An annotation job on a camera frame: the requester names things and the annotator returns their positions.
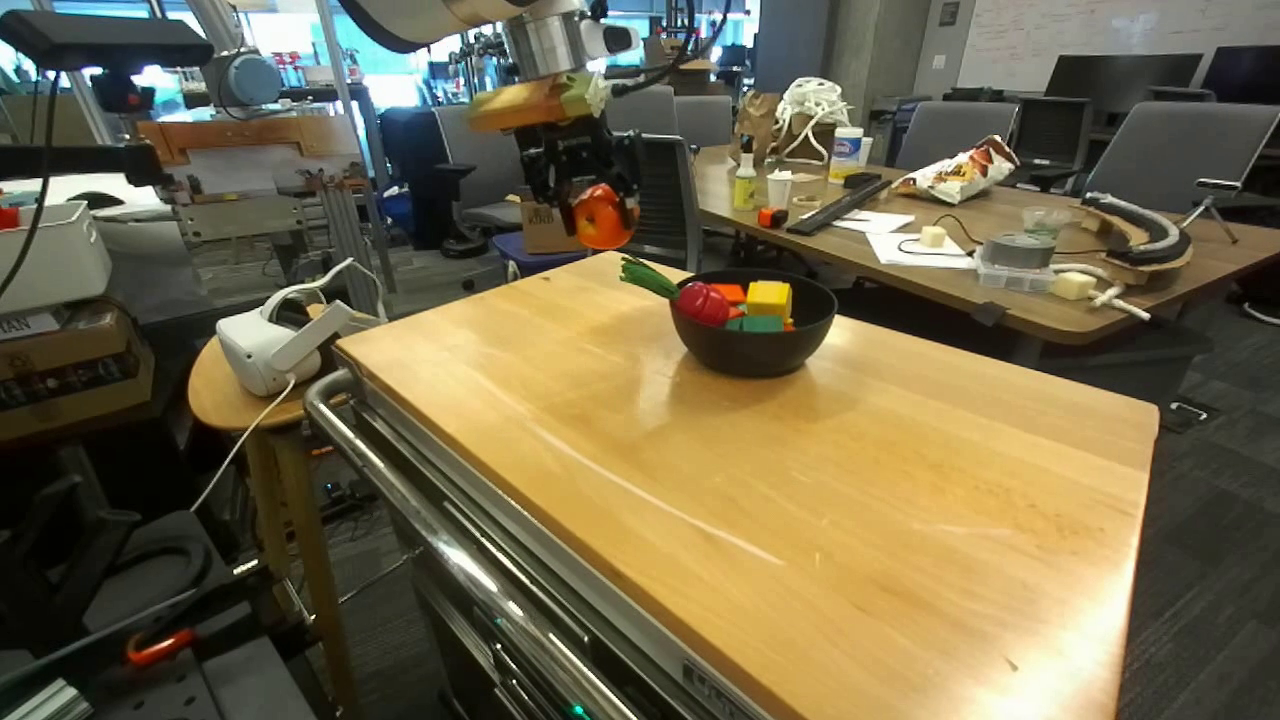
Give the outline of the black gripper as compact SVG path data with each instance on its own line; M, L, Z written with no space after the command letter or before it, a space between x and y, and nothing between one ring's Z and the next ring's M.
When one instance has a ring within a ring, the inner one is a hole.
M603 186L624 219L635 219L639 202L639 136L614 131L603 118L570 123L531 123L515 131L529 196L572 224L572 206Z

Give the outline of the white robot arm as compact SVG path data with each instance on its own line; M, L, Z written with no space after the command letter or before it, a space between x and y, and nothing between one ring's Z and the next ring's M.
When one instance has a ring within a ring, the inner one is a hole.
M519 150L531 206L570 228L601 202L624 224L639 213L639 151L607 129L614 85L603 22L592 0L339 0L354 25L388 54L415 54L498 25L512 80L479 92L468 119Z

